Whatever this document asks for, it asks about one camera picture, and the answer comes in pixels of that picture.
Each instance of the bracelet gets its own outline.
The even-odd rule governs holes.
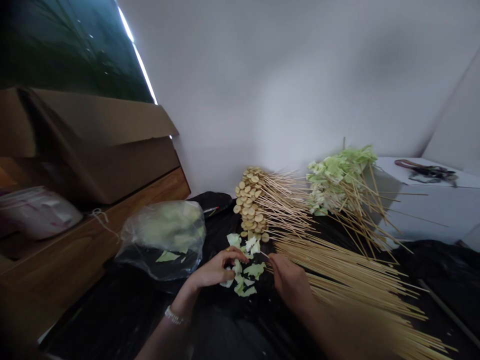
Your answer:
[[[175,325],[181,325],[184,322],[184,319],[179,318],[177,315],[175,315],[172,310],[170,310],[170,305],[165,310],[165,316],[170,319],[172,323]]]

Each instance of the wooden skewer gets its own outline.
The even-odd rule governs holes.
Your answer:
[[[399,297],[417,298],[419,294],[414,290],[423,289],[402,281],[400,276],[404,274],[390,267],[387,261],[384,264],[380,260],[377,262],[368,259],[318,238],[318,232],[312,226],[314,221],[307,214],[310,208],[306,201],[308,193],[295,189],[296,179],[292,173],[265,175],[263,194],[254,202],[260,207],[258,213],[266,219],[269,227],[267,232],[276,251],[310,272],[322,275],[307,273],[314,297],[328,307],[347,301],[379,309],[399,335],[399,345],[395,352],[407,360],[447,360],[446,349],[450,348],[439,339],[415,330],[407,320],[413,318],[426,321],[427,316]],[[365,241],[373,256],[378,249],[388,251],[390,248],[382,239],[391,238],[391,235],[381,231],[371,216],[371,213],[378,213],[385,224],[393,226],[385,212],[389,209],[384,208],[381,202],[381,199],[391,200],[380,195],[388,193],[379,193],[376,184],[375,190],[369,189],[363,176],[360,181],[355,179],[354,182],[340,186],[345,198],[332,200],[338,210],[333,210],[328,215],[340,222],[361,253],[367,254],[365,248],[360,250]],[[273,272],[270,266],[267,271]]]
[[[269,259],[270,259],[270,256],[268,256],[266,253],[264,253],[264,252],[263,252],[263,251],[261,251],[261,250],[260,250],[260,254],[263,254],[263,255],[265,255],[267,258],[269,258]]]

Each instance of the clear plastic bag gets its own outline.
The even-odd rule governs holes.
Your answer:
[[[187,278],[202,260],[206,234],[204,213],[197,202],[147,205],[123,224],[115,261],[142,269],[158,281]]]

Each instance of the person's left hand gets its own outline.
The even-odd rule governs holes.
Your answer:
[[[235,246],[229,246],[220,251],[209,262],[198,268],[190,277],[188,282],[195,289],[224,283],[235,277],[235,271],[226,270],[225,265],[235,263],[235,259],[248,263],[247,257]]]

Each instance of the cardboard box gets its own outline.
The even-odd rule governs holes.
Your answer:
[[[0,112],[0,166],[22,187],[111,204],[180,166],[158,105],[10,88]]]
[[[453,170],[458,176],[457,188],[446,181],[421,183],[409,179],[411,170],[395,165],[398,159],[453,170],[423,158],[379,157],[374,171],[378,191],[385,198],[400,201],[382,199],[384,208],[389,209],[389,220],[401,233],[377,216],[374,220],[380,228],[398,239],[432,239],[452,244],[479,223],[480,177]]]

